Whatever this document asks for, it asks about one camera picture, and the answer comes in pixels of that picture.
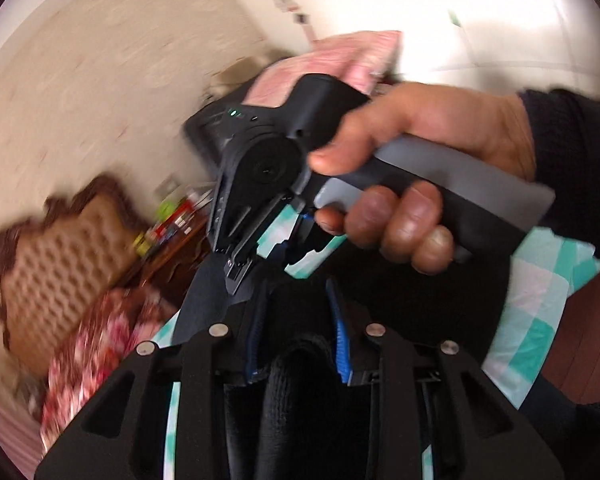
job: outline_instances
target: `dark sleeve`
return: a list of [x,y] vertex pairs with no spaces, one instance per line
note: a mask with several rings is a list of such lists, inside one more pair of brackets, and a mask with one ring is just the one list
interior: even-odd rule
[[600,258],[600,102],[567,90],[520,97],[536,147],[536,180],[555,190],[543,224],[593,244]]

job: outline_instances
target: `pink towel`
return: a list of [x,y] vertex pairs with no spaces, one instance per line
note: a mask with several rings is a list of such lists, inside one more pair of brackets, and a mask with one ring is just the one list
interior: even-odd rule
[[369,95],[394,61],[400,36],[397,30],[363,30],[314,41],[312,52],[283,59],[267,68],[249,90],[244,103],[278,107],[298,79],[310,73],[332,75]]

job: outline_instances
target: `red floral fabric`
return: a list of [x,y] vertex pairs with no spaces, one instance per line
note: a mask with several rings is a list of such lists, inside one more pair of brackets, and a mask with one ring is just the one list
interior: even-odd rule
[[150,287],[110,290],[89,309],[49,367],[40,430],[45,452],[122,359],[174,313]]

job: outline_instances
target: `silver rivet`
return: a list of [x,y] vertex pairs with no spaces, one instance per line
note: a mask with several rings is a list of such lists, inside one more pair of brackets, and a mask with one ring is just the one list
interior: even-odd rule
[[142,341],[136,346],[136,352],[138,352],[138,355],[151,355],[154,353],[155,346],[155,343],[151,341]]
[[209,333],[213,337],[224,337],[229,333],[229,327],[224,323],[216,323],[209,327]]
[[442,345],[440,345],[440,349],[442,350],[442,353],[446,355],[456,355],[460,351],[458,343],[449,339],[443,341]]
[[369,323],[366,326],[365,332],[371,337],[382,337],[386,332],[386,328],[380,323]]

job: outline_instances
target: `hand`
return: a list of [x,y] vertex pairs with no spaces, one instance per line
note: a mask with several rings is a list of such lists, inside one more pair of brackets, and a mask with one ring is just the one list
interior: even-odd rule
[[[536,171],[528,117],[517,95],[504,97],[449,86],[404,83],[348,113],[327,146],[309,154],[311,168],[325,175],[356,170],[379,146],[401,132],[446,144],[507,173],[533,180]],[[438,225],[442,196],[420,181],[402,197],[372,186],[343,216],[331,207],[316,212],[327,232],[346,233],[361,248],[380,247],[392,262],[411,261],[426,274],[446,269],[453,237]]]

